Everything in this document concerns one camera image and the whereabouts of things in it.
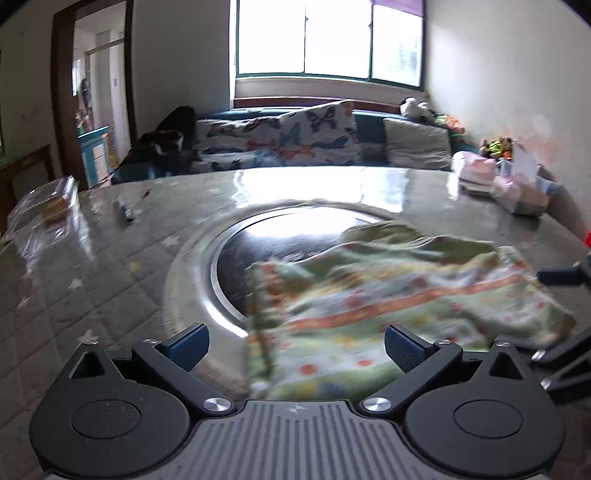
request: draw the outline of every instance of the small black object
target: small black object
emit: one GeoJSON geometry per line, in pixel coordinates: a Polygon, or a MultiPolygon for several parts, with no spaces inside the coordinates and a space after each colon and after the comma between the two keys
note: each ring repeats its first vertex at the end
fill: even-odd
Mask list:
{"type": "Polygon", "coordinates": [[[538,280],[547,286],[578,287],[585,284],[591,289],[591,253],[570,268],[540,270],[538,280]]]}

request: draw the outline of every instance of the door frame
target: door frame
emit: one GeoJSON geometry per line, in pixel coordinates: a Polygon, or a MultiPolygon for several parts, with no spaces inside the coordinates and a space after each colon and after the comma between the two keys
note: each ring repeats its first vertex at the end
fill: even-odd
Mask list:
{"type": "Polygon", "coordinates": [[[86,169],[80,154],[80,145],[74,125],[76,107],[72,96],[72,64],[74,60],[74,29],[76,20],[112,5],[126,2],[124,71],[125,99],[129,123],[129,140],[137,140],[135,106],[131,69],[131,37],[134,0],[80,0],[59,11],[53,17],[51,33],[51,103],[56,130],[57,151],[63,175],[72,175],[79,182],[79,189],[88,189],[86,169]]]}

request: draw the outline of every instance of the circular black pad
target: circular black pad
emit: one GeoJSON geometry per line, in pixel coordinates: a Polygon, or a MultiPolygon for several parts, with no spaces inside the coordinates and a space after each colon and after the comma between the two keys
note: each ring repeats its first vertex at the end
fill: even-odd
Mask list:
{"type": "Polygon", "coordinates": [[[516,434],[523,425],[519,410],[496,400],[464,403],[453,416],[464,432],[484,439],[509,437],[516,434]]]}
{"type": "Polygon", "coordinates": [[[131,432],[140,413],[131,403],[98,400],[82,405],[72,415],[75,431],[90,439],[114,439],[131,432]]]}
{"type": "Polygon", "coordinates": [[[31,420],[45,470],[64,476],[136,475],[167,459],[189,431],[173,395],[132,381],[84,378],[50,390],[31,420]]]}
{"type": "Polygon", "coordinates": [[[246,315],[246,268],[270,258],[303,260],[342,241],[350,227],[366,225],[367,217],[333,207],[280,213],[249,225],[223,247],[217,280],[234,308],[246,315]]]}
{"type": "Polygon", "coordinates": [[[558,455],[564,427],[534,381],[486,377],[430,391],[407,411],[405,431],[429,460],[475,478],[515,478],[558,455]]]}

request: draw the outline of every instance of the plastic bag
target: plastic bag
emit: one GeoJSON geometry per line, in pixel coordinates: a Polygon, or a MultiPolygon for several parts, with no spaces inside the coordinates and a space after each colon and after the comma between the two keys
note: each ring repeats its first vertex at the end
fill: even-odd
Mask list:
{"type": "Polygon", "coordinates": [[[510,161],[499,162],[499,176],[495,177],[491,195],[507,211],[516,215],[539,217],[548,208],[551,195],[560,188],[560,184],[539,175],[535,183],[515,176],[510,161]]]}
{"type": "Polygon", "coordinates": [[[492,185],[496,176],[496,161],[472,152],[456,152],[452,157],[452,169],[460,180],[492,185]]]}
{"type": "Polygon", "coordinates": [[[8,215],[3,243],[12,242],[26,260],[77,229],[80,208],[73,177],[51,181],[25,195],[8,215]]]}

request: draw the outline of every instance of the logo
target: logo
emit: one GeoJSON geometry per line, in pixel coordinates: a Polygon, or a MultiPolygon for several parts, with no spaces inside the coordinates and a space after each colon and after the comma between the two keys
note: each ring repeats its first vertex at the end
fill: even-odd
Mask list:
{"type": "Polygon", "coordinates": [[[288,410],[297,415],[298,413],[307,410],[307,408],[302,407],[299,403],[294,403],[291,407],[288,408],[288,410]]]}

